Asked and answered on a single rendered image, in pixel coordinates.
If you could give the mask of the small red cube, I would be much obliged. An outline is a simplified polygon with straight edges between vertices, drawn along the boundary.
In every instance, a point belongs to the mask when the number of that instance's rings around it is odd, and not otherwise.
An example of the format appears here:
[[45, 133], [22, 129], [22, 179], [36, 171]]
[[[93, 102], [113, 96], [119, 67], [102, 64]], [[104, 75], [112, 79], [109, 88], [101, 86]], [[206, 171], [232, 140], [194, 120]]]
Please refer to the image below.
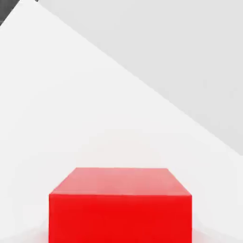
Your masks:
[[48, 243], [192, 243], [192, 195], [166, 168], [76, 168], [49, 194]]

